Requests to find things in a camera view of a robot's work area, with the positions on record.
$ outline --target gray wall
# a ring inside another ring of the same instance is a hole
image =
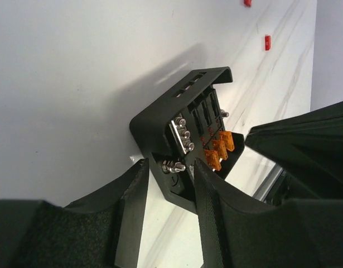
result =
[[[311,110],[343,101],[343,0],[318,0]]]

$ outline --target table surface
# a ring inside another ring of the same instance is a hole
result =
[[[231,67],[228,130],[308,112],[316,0],[242,2],[0,1],[0,198],[67,205],[125,172],[129,121],[193,69]],[[252,195],[272,166],[245,149],[227,181]],[[151,175],[138,267],[201,265],[197,216]]]

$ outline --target small red object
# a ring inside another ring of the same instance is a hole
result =
[[[246,7],[251,7],[252,6],[252,0],[244,0],[244,4]]]
[[[272,39],[270,35],[265,36],[265,50],[268,51],[272,47]]]

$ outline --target black fuse holder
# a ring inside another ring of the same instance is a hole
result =
[[[229,67],[193,70],[130,122],[130,130],[166,200],[196,213],[194,162],[225,179],[244,150],[227,131],[214,84],[231,83]]]

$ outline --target red fuse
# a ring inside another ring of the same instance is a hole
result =
[[[265,36],[265,50],[268,51],[272,47],[272,39],[270,38],[270,35]]]
[[[244,0],[244,4],[245,4],[247,7],[251,7],[251,6],[252,6],[252,0]]]

